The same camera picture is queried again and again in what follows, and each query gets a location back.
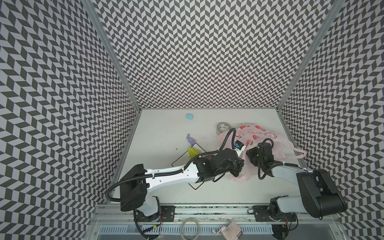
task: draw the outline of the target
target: chevron patterned wall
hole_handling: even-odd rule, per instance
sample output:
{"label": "chevron patterned wall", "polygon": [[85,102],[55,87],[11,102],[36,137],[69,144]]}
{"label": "chevron patterned wall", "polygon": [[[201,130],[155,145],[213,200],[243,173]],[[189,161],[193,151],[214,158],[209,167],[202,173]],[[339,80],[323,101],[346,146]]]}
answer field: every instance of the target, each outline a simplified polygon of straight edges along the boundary
{"label": "chevron patterned wall", "polygon": [[93,0],[143,108],[274,107],[333,0]]}
{"label": "chevron patterned wall", "polygon": [[351,239],[384,239],[383,25],[384,1],[346,1],[283,109],[346,197]]}
{"label": "chevron patterned wall", "polygon": [[134,118],[79,0],[0,1],[0,239],[81,237]]}

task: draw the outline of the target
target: white table surface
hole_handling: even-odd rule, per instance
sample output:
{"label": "white table surface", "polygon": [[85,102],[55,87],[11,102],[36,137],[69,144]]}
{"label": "white table surface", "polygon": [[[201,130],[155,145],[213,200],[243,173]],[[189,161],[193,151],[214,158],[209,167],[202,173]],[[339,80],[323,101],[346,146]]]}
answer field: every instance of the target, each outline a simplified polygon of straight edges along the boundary
{"label": "white table surface", "polygon": [[[194,119],[185,117],[192,113]],[[257,123],[286,136],[275,109],[157,109],[143,110],[120,177],[134,165],[144,168],[161,169],[171,167],[190,144],[189,133],[206,151],[214,151],[221,145],[217,140],[216,125],[227,122],[239,127],[243,123]],[[294,156],[291,149],[285,149],[286,156]],[[297,160],[288,160],[298,164]],[[283,179],[267,176],[259,180],[257,175],[243,183],[234,182],[227,173],[218,182],[205,182],[197,190],[188,184],[166,186],[152,192],[160,203],[269,203],[270,199],[284,195],[299,195],[298,186]],[[120,197],[116,188],[113,197]]]}

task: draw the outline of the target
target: mounting plate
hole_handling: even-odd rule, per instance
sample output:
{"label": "mounting plate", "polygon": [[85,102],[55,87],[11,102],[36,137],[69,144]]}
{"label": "mounting plate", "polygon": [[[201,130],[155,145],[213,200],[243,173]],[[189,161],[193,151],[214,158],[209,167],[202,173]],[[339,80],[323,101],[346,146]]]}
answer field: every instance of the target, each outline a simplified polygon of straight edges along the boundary
{"label": "mounting plate", "polygon": [[271,220],[273,220],[275,222],[285,222],[286,221],[285,217],[287,217],[288,222],[296,221],[296,217],[292,213],[280,213],[280,214],[277,214],[277,216],[280,218],[280,220],[272,219],[269,216],[268,207],[269,207],[269,205],[261,205],[261,206],[253,206],[252,207],[253,215],[255,216],[255,219],[257,222],[270,222]]}
{"label": "mounting plate", "polygon": [[253,215],[255,216],[255,219],[257,222],[269,222],[270,221],[268,207],[269,207],[269,205],[252,206]]}
{"label": "mounting plate", "polygon": [[161,206],[161,212],[164,213],[163,222],[173,222],[175,217],[175,206]]}
{"label": "mounting plate", "polygon": [[160,208],[161,208],[160,214],[157,213],[155,217],[153,215],[146,217],[142,212],[136,210],[137,221],[138,222],[155,222],[155,221],[159,222],[161,219],[160,216],[163,216],[163,213],[164,213],[163,222],[173,222],[173,219],[175,217],[175,206],[171,206],[171,205],[160,206]]}

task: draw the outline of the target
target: black cable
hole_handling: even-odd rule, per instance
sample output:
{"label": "black cable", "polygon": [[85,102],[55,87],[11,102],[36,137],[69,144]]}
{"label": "black cable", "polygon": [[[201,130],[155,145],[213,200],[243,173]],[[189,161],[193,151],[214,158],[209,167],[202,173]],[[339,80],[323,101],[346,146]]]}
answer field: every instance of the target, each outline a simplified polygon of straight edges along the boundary
{"label": "black cable", "polygon": [[231,128],[231,129],[227,132],[227,134],[226,134],[226,136],[225,136],[225,138],[224,138],[224,141],[223,141],[223,143],[221,144],[221,146],[220,146],[220,148],[219,148],[219,151],[223,150],[225,144],[227,143],[227,140],[228,140],[228,138],[229,138],[229,135],[230,135],[232,132],[233,132],[233,135],[232,135],[231,146],[232,146],[232,149],[235,149],[235,135],[236,135],[236,129],[235,129],[235,128]]}
{"label": "black cable", "polygon": [[163,216],[161,217],[161,220],[160,220],[160,223],[159,224],[156,224],[152,227],[149,227],[149,228],[146,228],[143,230],[143,233],[146,233],[146,232],[149,232],[155,228],[159,228],[159,233],[160,233],[160,230],[161,230],[161,224],[163,223],[163,219],[164,219],[164,212],[163,212]]}
{"label": "black cable", "polygon": [[173,171],[173,172],[159,172],[159,173],[155,173],[154,175],[152,175],[152,174],[144,174],[144,175],[139,175],[139,176],[136,176],[136,177],[131,177],[131,178],[128,178],[128,179],[123,179],[123,180],[121,180],[120,182],[117,182],[117,183],[113,184],[112,186],[110,186],[110,187],[105,191],[105,197],[106,197],[107,200],[109,200],[109,201],[111,201],[111,202],[120,202],[121,199],[111,197],[109,194],[111,193],[111,191],[112,191],[114,188],[117,188],[117,187],[120,186],[121,184],[124,184],[124,183],[127,183],[127,182],[132,182],[132,181],[139,180],[139,179],[150,178],[150,177],[164,177],[164,176],[171,176],[171,175],[179,174],[179,173],[182,173],[182,172],[183,172],[183,170],[182,170],[182,169],[179,169],[179,170],[176,170],[176,171]]}
{"label": "black cable", "polygon": [[297,217],[297,214],[296,214],[296,213],[293,213],[293,214],[294,214],[295,217],[296,217],[297,224],[296,224],[296,226],[295,226],[293,229],[291,229],[291,224],[292,224],[292,220],[291,220],[291,223],[289,224],[288,231],[293,231],[293,230],[295,230],[295,229],[299,226],[299,218]]}
{"label": "black cable", "polygon": [[204,153],[200,153],[200,154],[194,156],[194,157],[191,158],[191,159],[187,162],[187,164],[184,166],[184,170],[186,170],[187,167],[188,167],[188,166],[189,166],[189,165],[190,165],[196,158],[198,158],[198,157],[200,157],[200,156],[204,156],[204,155],[216,154],[216,153],[218,153],[218,151],[219,151],[219,150],[212,151],[212,152],[204,152]]}
{"label": "black cable", "polygon": [[213,182],[217,182],[217,181],[219,181],[222,177],[224,177],[224,175],[225,175],[225,173],[223,173],[223,175],[221,175],[218,179],[216,179],[216,180],[212,180]]}
{"label": "black cable", "polygon": [[299,167],[297,164],[293,164],[293,163],[282,163],[282,162],[278,162],[278,163],[275,163],[275,164],[273,164],[272,166],[270,166],[270,167],[268,168],[268,170],[265,171],[265,173],[264,173],[264,175],[263,175],[262,177],[259,176],[259,179],[260,179],[260,180],[263,180],[263,179],[266,177],[267,173],[269,173],[269,172],[272,170],[272,168],[277,167],[277,166]]}
{"label": "black cable", "polygon": [[264,160],[264,154],[265,154],[265,152],[264,152],[264,144],[265,144],[267,141],[270,141],[270,142],[271,142],[271,148],[273,148],[273,146],[274,146],[274,142],[273,142],[273,140],[270,139],[270,138],[266,138],[266,139],[264,139],[263,142],[262,142],[262,144],[261,144],[262,147],[263,147],[263,149],[262,149],[262,153],[260,154],[259,161],[258,161],[259,169],[257,170],[257,176],[259,177],[260,180],[263,180],[263,179],[265,178],[265,176],[266,176],[266,174],[264,174],[264,176],[261,177],[261,166],[262,166],[262,163],[263,163],[263,160]]}
{"label": "black cable", "polygon": [[149,240],[153,240],[153,239],[156,239],[159,235],[145,235],[143,233],[143,231],[141,230],[141,228],[139,227],[139,224],[137,223],[137,219],[136,219],[136,209],[133,210],[133,221],[135,222],[135,225],[136,225],[136,228],[137,230],[139,231],[140,235],[143,236],[144,238],[146,239],[149,239]]}
{"label": "black cable", "polygon": [[264,139],[263,142],[262,142],[262,146],[264,147],[264,143],[266,143],[268,140],[272,143],[271,148],[273,148],[274,143],[273,143],[273,140],[270,139],[270,138]]}
{"label": "black cable", "polygon": [[321,221],[323,220],[323,207],[321,206],[321,204],[320,204],[320,215],[321,217],[319,217],[319,220]]}

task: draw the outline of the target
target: strawberry print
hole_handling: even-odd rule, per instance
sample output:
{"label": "strawberry print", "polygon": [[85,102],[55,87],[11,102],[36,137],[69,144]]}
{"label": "strawberry print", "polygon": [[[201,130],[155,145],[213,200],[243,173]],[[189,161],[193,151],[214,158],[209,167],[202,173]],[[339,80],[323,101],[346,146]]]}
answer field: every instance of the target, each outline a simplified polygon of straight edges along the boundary
{"label": "strawberry print", "polygon": [[270,138],[277,138],[277,135],[272,133],[272,132],[265,133],[264,135],[267,136],[267,137],[270,137]]}
{"label": "strawberry print", "polygon": [[260,129],[261,131],[265,131],[265,129],[260,126],[255,126],[255,128]]}

